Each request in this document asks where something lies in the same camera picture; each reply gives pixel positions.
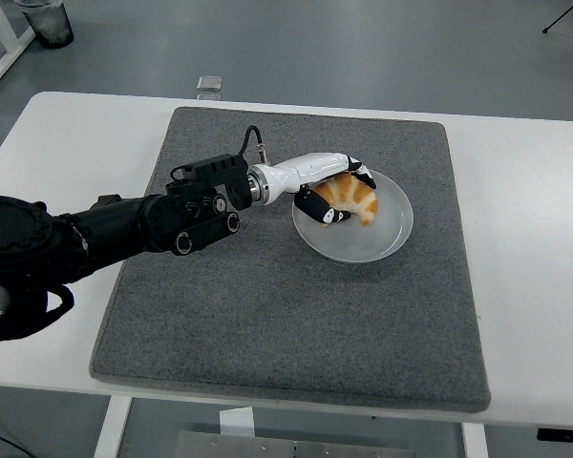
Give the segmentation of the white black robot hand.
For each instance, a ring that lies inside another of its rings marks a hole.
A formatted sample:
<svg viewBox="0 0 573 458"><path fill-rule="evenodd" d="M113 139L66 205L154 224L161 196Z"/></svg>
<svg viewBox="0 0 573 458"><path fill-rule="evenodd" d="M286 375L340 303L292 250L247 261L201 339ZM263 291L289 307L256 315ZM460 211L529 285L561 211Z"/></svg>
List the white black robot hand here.
<svg viewBox="0 0 573 458"><path fill-rule="evenodd" d="M338 153L312 153L274 166L252 170L261 188L261 202L293 195L295 207L320 224L355 215L363 226L376 218L379 202L371 172L357 159Z"/></svg>

